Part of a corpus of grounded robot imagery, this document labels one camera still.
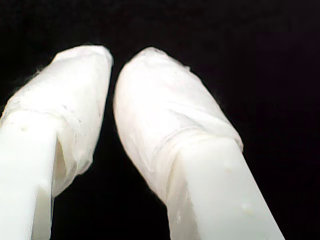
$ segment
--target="black background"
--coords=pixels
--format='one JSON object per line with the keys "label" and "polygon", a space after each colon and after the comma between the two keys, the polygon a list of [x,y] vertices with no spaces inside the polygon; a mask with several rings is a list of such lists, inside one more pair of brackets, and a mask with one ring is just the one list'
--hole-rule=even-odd
{"label": "black background", "polygon": [[284,237],[320,239],[319,13],[317,0],[2,0],[0,105],[64,49],[101,44],[115,60],[94,163],[56,198],[51,239],[169,239],[112,114],[120,69],[147,46],[217,98]]}

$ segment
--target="plastic surface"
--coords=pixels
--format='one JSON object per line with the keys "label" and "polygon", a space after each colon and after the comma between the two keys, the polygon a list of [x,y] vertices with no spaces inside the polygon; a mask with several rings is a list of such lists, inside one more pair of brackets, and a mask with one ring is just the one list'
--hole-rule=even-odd
{"label": "plastic surface", "polygon": [[190,68],[154,47],[122,69],[113,111],[121,143],[166,204],[172,240],[283,240],[243,144]]}
{"label": "plastic surface", "polygon": [[201,80],[165,52],[148,47],[119,74],[114,117],[123,147],[161,200],[172,159],[155,161],[166,142],[181,132],[201,129],[236,140],[237,131]]}
{"label": "plastic surface", "polygon": [[57,119],[63,159],[58,160],[53,196],[60,194],[93,161],[112,65],[113,57],[103,46],[78,46],[62,51],[5,106],[0,124],[19,110],[49,114]]}
{"label": "plastic surface", "polygon": [[51,197],[93,161],[112,65],[103,46],[62,51],[7,102],[0,119],[7,144],[0,148],[0,209],[7,209],[0,239],[30,239],[31,221],[32,239],[50,238]]}

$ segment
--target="wrinkled fabric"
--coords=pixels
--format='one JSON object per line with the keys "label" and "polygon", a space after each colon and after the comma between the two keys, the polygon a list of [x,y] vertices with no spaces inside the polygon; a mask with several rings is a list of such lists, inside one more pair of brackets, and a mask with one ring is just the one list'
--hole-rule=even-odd
{"label": "wrinkled fabric", "polygon": [[202,131],[235,139],[243,149],[238,132],[202,81],[154,47],[121,70],[113,111],[126,153],[163,201],[177,145],[184,139],[197,139]]}
{"label": "wrinkled fabric", "polygon": [[7,102],[0,123],[16,111],[56,120],[58,146],[52,183],[55,197],[93,161],[109,89],[113,57],[103,46],[77,46],[59,52]]}

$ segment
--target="white fabric wrapping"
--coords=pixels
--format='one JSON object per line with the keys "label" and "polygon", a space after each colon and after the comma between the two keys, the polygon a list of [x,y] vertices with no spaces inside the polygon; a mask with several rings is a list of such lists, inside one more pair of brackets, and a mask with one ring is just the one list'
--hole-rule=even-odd
{"label": "white fabric wrapping", "polygon": [[57,161],[52,195],[60,194],[93,161],[109,89],[113,57],[103,46],[77,46],[58,53],[7,102],[0,123],[24,110],[56,120]]}
{"label": "white fabric wrapping", "polygon": [[239,134],[201,80],[189,67],[154,47],[144,49],[123,67],[113,111],[126,153],[164,202],[181,138],[201,131],[235,139],[243,149]]}

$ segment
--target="dark backdrop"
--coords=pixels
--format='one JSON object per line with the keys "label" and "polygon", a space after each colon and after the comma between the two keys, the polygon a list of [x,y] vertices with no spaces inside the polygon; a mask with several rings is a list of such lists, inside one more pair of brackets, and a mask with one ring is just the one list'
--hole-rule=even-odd
{"label": "dark backdrop", "polygon": [[94,163],[56,198],[51,239],[169,239],[112,113],[120,69],[147,46],[217,98],[284,237],[320,239],[319,13],[316,0],[1,0],[0,105],[64,49],[102,44],[115,60]]}

